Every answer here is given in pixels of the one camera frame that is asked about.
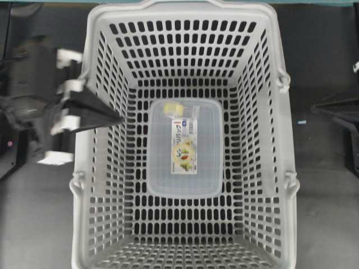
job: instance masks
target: white plastic basket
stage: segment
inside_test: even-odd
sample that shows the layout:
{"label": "white plastic basket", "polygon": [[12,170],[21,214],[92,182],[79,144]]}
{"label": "white plastic basket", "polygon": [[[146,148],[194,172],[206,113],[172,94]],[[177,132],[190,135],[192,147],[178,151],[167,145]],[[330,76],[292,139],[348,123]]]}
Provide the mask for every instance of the white plastic basket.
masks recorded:
{"label": "white plastic basket", "polygon": [[[264,4],[102,5],[89,15],[82,78],[124,124],[78,133],[73,268],[294,268],[296,179],[276,14]],[[146,187],[148,111],[212,98],[224,119],[219,197]]]}

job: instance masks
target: black cable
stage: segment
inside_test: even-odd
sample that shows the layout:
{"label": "black cable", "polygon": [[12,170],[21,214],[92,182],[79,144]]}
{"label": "black cable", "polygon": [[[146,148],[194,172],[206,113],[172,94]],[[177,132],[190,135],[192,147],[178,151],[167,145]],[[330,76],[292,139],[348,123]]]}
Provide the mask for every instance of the black cable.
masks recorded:
{"label": "black cable", "polygon": [[0,60],[0,64],[13,62],[19,59],[24,59],[24,57],[16,57],[16,58],[8,58],[8,59]]}

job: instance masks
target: container lid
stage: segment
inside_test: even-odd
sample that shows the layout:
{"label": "container lid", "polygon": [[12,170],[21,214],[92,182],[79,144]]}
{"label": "container lid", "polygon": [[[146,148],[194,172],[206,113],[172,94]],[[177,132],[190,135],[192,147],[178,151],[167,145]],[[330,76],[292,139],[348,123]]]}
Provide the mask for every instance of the container lid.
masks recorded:
{"label": "container lid", "polygon": [[223,117],[216,101],[161,99],[149,112],[148,191],[167,198],[217,196],[223,179]]}

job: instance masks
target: printed label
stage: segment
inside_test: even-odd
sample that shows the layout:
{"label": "printed label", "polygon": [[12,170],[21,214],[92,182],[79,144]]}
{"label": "printed label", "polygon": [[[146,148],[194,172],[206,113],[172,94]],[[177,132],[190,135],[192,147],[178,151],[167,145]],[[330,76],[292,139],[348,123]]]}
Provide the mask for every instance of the printed label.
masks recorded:
{"label": "printed label", "polygon": [[172,119],[171,174],[197,174],[197,120]]}

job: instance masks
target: dark floor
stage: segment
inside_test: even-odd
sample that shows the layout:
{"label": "dark floor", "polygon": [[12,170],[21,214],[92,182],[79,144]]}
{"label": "dark floor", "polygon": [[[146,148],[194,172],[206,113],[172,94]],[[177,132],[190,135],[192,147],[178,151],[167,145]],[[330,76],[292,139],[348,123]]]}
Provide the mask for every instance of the dark floor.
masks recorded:
{"label": "dark floor", "polygon": [[[31,19],[11,18],[7,48],[52,34],[82,50],[92,5],[46,4]],[[348,135],[310,106],[357,85],[353,7],[275,6],[290,89],[298,193],[297,269],[358,268],[359,179],[347,168]],[[306,120],[305,125],[297,124]],[[72,165],[26,164],[0,182],[0,268],[70,268]]]}

